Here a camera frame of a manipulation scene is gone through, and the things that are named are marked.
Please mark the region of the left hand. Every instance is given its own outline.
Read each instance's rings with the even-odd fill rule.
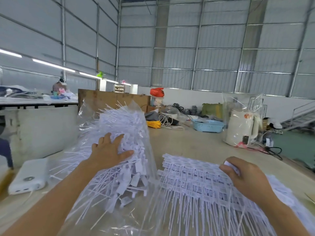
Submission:
[[[87,161],[98,171],[118,165],[134,153],[133,150],[129,150],[118,154],[118,147],[123,137],[124,134],[121,134],[111,142],[111,133],[107,133],[99,139],[98,144],[92,144],[92,154]]]

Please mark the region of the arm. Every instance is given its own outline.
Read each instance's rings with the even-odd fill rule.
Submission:
[[[241,175],[226,165],[220,165],[220,169],[231,178],[239,192],[263,210],[278,236],[310,236],[290,207],[274,194],[258,166],[234,156],[226,160],[238,167]]]
[[[118,155],[118,146],[124,135],[118,136],[113,143],[110,135],[106,134],[99,139],[98,144],[93,144],[90,158],[82,161],[72,173],[19,218],[3,236],[56,236],[81,191],[95,174],[117,165],[133,154],[133,151],[125,151]]]

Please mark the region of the red plastic bag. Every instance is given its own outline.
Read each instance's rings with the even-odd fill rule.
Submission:
[[[155,89],[151,89],[150,90],[150,94],[152,96],[155,96],[155,97],[164,97],[164,91],[162,90],[164,88],[155,88]]]

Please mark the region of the floor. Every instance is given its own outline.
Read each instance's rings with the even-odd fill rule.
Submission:
[[[274,146],[282,148],[282,155],[289,159],[299,159],[310,167],[315,165],[315,135],[298,131],[284,131],[274,134]]]

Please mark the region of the wooden board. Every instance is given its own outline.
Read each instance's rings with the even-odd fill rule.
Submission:
[[[151,97],[147,95],[130,93],[115,93],[88,89],[78,90],[79,109],[84,101],[84,103],[95,112],[98,112],[99,109],[107,108],[106,105],[112,108],[118,108],[116,105],[118,102],[122,105],[125,105],[125,103],[129,105],[133,100],[141,107],[142,111],[146,113],[147,107],[150,105],[150,98]]]

